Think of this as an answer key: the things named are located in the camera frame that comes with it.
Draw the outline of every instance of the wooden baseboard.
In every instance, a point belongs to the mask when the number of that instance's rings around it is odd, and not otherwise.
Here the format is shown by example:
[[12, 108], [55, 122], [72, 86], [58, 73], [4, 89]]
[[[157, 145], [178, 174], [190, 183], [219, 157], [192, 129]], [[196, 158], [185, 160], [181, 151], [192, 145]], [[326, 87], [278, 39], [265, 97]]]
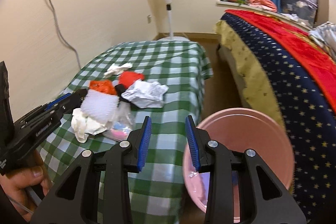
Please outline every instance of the wooden baseboard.
[[[220, 42], [221, 40], [221, 35], [215, 34], [215, 33], [196, 33], [196, 32], [187, 32], [187, 33], [179, 33], [176, 32], [174, 33], [176, 37], [185, 37], [187, 36], [190, 40], [193, 39], [209, 39], [209, 40], [214, 40], [214, 42]], [[168, 33], [159, 33], [154, 37], [154, 41], [159, 40], [164, 37], [168, 37]]]

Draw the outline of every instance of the pink folded cloth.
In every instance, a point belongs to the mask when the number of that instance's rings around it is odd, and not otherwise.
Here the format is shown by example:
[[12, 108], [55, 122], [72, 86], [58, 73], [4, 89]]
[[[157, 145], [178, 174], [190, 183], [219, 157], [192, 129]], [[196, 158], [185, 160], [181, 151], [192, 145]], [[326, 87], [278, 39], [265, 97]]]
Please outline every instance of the pink folded cloth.
[[250, 6], [263, 8], [271, 12], [277, 12], [278, 8], [271, 0], [247, 0]]

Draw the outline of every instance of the navy blue star pattern blanket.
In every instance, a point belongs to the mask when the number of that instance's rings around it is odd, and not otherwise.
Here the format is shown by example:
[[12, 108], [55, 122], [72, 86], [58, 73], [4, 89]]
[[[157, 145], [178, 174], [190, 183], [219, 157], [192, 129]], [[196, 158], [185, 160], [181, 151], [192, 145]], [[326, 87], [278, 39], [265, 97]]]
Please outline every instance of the navy blue star pattern blanket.
[[309, 222], [336, 186], [335, 114], [307, 71], [273, 38], [236, 15], [221, 20], [254, 53], [272, 84], [295, 154], [293, 197]]

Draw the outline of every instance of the human hand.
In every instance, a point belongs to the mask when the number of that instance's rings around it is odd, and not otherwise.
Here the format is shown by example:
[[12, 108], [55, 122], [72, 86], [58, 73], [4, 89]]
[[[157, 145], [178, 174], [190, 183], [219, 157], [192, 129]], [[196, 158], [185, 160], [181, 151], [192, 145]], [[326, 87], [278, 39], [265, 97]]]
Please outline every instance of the human hand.
[[[37, 164], [35, 167], [22, 168], [14, 170], [4, 176], [0, 175], [0, 184], [4, 192], [31, 211], [36, 209], [36, 205], [31, 198], [27, 196], [25, 188], [40, 184], [43, 188], [44, 195], [46, 195], [52, 186], [47, 170], [43, 165], [43, 160], [37, 150], [34, 151], [34, 159]], [[16, 204], [13, 205], [26, 221], [30, 221], [32, 216], [30, 213]]]

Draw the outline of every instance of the fan stand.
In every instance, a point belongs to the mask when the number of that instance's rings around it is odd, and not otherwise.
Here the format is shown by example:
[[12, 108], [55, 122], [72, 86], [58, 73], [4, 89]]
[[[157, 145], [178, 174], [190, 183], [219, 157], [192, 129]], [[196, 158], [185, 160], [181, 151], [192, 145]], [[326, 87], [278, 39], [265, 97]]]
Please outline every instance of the fan stand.
[[158, 41], [190, 41], [187, 37], [175, 37], [172, 30], [172, 12], [171, 12], [171, 0], [165, 0], [166, 10], [168, 13], [168, 23], [169, 23], [169, 37], [164, 37]]

